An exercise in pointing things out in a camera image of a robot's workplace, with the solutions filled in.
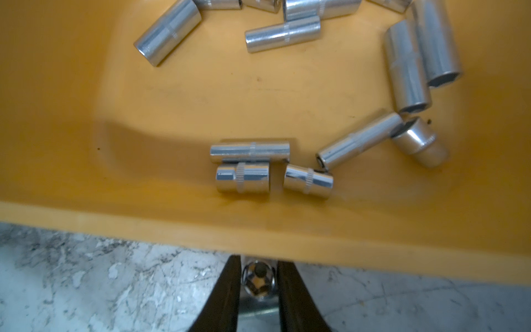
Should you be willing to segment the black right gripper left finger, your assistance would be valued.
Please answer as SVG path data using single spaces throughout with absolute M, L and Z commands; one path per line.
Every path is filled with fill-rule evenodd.
M 241 273 L 241 256 L 231 255 L 189 331 L 237 330 Z

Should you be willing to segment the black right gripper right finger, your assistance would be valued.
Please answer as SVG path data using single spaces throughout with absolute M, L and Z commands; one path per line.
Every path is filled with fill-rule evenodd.
M 293 262 L 278 261 L 277 287 L 281 331 L 331 332 Z

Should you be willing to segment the small knurled silver socket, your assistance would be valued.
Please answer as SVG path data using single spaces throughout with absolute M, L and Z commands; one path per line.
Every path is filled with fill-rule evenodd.
M 323 199 L 329 198 L 333 185 L 334 178 L 331 174 L 292 164 L 286 167 L 283 179 L 284 189 Z

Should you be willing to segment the knurled short silver socket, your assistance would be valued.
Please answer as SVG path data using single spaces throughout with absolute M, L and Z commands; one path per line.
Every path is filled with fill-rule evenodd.
M 268 194 L 269 163 L 222 164 L 217 167 L 215 184 L 219 192 L 237 194 Z

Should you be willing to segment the thin long silver socket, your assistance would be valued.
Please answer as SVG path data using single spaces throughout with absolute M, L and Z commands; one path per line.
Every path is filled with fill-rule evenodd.
M 210 148 L 213 163 L 288 163 L 290 143 L 220 142 Z

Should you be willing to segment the slanted long silver socket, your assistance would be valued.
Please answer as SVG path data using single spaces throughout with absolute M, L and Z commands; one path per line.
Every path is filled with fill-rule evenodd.
M 398 113 L 382 110 L 373 120 L 320 149 L 316 153 L 317 162 L 323 170 L 330 171 L 391 138 L 404 124 Z

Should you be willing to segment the stepped chrome silver socket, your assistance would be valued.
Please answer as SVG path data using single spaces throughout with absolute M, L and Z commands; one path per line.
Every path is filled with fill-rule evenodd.
M 420 117 L 408 119 L 391 135 L 391 141 L 404 154 L 424 167 L 434 168 L 449 158 L 449 150 L 436 132 Z

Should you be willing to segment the silver socket box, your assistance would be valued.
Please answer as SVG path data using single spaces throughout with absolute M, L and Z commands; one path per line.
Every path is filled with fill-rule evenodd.
M 463 68 L 445 2 L 413 1 L 407 17 L 416 29 L 428 86 L 453 83 Z

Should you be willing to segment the wide hex silver socket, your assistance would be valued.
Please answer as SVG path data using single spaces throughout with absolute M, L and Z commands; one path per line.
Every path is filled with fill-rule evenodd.
M 192 0 L 181 0 L 168 8 L 135 42 L 140 54 L 157 67 L 202 21 Z

